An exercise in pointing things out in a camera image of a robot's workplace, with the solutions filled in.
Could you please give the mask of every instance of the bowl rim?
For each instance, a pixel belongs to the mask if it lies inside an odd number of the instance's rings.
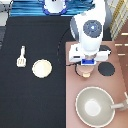
[[[110,124],[111,121],[114,119],[114,116],[115,116],[115,109],[113,109],[113,114],[112,114],[112,116],[111,116],[111,119],[110,119],[106,124],[99,125],[99,126],[98,126],[98,125],[91,125],[91,124],[89,124],[88,122],[86,122],[86,121],[81,117],[81,115],[80,115],[79,112],[78,112],[78,108],[77,108],[78,98],[79,98],[79,96],[80,96],[85,90],[89,90],[89,89],[98,89],[98,90],[101,90],[102,92],[104,92],[104,93],[106,93],[106,94],[108,95],[108,97],[110,98],[112,104],[114,104],[114,101],[113,101],[112,97],[111,97],[110,94],[109,94],[107,91],[105,91],[104,89],[102,89],[102,88],[100,88],[100,87],[95,87],[95,86],[86,87],[86,88],[82,89],[82,90],[78,93],[78,95],[77,95],[77,97],[76,97],[75,108],[76,108],[77,115],[79,116],[79,118],[80,118],[85,124],[87,124],[87,125],[89,125],[89,126],[91,126],[91,127],[95,127],[95,128],[105,127],[105,126],[107,126],[108,124]]]

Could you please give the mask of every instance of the small round cookie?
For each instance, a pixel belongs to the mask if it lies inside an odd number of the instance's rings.
[[[52,71],[52,65],[47,60],[38,60],[34,63],[32,71],[39,78],[47,77]]]

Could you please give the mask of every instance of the white bowl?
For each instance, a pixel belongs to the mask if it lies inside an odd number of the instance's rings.
[[[105,127],[114,118],[112,97],[99,87],[87,87],[76,98],[76,112],[79,118],[91,127]]]
[[[47,77],[52,71],[52,65],[47,60],[38,60],[34,63],[32,71],[39,78]]]

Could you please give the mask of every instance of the white robot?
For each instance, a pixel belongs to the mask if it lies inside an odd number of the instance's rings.
[[[81,62],[81,65],[95,65],[97,61],[106,61],[110,51],[99,51],[103,26],[106,18],[104,0],[93,0],[95,8],[77,14],[70,21],[71,34],[78,44],[71,45],[69,62]]]

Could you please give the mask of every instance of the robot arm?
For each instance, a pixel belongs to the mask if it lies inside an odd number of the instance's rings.
[[[67,11],[65,0],[44,0],[44,13],[47,15],[61,15]]]
[[[108,59],[108,51],[99,52],[106,17],[105,2],[104,0],[100,0],[100,2],[94,0],[93,2],[95,4],[94,9],[77,14],[71,19],[71,34],[79,43],[71,46],[69,51],[70,62],[78,62],[84,59],[84,62],[87,61],[87,65],[94,65],[96,61]]]

